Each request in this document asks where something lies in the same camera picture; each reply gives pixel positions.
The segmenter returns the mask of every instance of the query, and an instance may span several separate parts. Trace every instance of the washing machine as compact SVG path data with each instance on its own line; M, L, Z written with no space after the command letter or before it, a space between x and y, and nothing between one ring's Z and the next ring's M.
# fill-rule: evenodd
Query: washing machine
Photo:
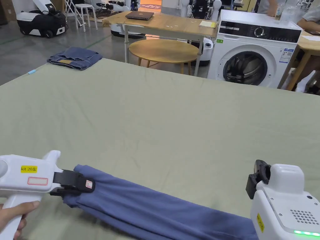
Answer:
M221 10L208 78L277 88L301 32L264 14Z

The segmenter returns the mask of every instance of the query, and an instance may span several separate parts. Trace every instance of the concrete floor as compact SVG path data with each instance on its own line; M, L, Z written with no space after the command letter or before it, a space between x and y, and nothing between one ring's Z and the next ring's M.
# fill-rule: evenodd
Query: concrete floor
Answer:
M45 64L49 56L70 46L87 48L99 52L104 58L124 62L124 39L111 35L110 28L98 26L98 30L87 26L84 33L82 29L77 31L72 21L69 22L69 30L65 34L51 39L23 36L16 22L0 26L0 85ZM129 60L131 64L138 62L133 55L130 55ZM180 66L173 64L159 63L151 68L180 72ZM206 77L207 72L208 67L201 67L198 76Z

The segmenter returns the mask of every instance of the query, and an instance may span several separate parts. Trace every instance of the washing machine knob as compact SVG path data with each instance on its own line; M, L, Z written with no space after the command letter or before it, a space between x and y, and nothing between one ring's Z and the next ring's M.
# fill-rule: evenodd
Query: washing machine knob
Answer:
M262 27L258 27L254 31L254 35L256 37L261 37L264 34L264 29Z

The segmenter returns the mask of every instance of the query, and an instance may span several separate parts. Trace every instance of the human hand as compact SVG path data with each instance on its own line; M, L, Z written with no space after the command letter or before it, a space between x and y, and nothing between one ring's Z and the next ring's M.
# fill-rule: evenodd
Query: human hand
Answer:
M14 235L14 240L17 240L17 238L21 235L22 229L27 225L27 214L35 210L39 206L39 204L39 201L35 201L29 203L22 203L16 207L5 209L2 209L3 204L0 204L0 233L13 218L22 215L22 219L18 226L18 230Z

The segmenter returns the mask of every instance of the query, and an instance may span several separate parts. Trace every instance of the blue cloth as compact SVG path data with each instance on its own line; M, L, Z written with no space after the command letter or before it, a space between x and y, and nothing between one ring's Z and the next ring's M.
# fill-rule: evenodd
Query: blue cloth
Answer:
M145 240L258 240L251 219L203 207L113 177L89 166L74 169L94 178L93 193L65 196L109 225Z
M70 47L52 55L47 62L82 71L95 64L101 58L102 55L97 52L80 47Z

